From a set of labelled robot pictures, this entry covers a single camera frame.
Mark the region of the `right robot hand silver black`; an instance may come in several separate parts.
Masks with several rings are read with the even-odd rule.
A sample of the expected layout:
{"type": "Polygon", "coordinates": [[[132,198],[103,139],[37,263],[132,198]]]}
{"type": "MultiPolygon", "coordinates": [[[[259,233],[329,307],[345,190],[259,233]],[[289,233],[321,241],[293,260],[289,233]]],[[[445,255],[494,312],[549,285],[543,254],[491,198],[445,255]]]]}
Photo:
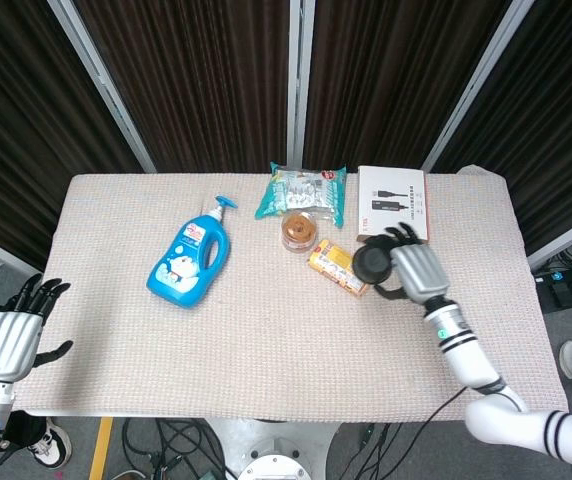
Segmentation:
{"type": "Polygon", "coordinates": [[[370,242],[388,255],[390,270],[395,271],[401,287],[387,290],[375,286],[375,291],[388,300],[407,298],[422,305],[427,311],[450,304],[446,298],[449,279],[429,245],[423,243],[412,227],[400,222],[398,227],[387,227],[386,234],[370,242]]]}

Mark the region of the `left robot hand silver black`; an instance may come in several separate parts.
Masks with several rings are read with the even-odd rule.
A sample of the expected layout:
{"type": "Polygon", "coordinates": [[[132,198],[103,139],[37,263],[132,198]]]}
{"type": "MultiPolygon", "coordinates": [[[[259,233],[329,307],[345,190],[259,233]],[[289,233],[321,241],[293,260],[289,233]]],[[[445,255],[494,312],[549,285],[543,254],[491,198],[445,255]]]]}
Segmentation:
{"type": "Polygon", "coordinates": [[[60,278],[43,282],[30,277],[0,309],[0,382],[15,383],[34,368],[66,355],[74,342],[64,341],[54,350],[38,351],[41,335],[55,304],[70,288],[60,278]]]}

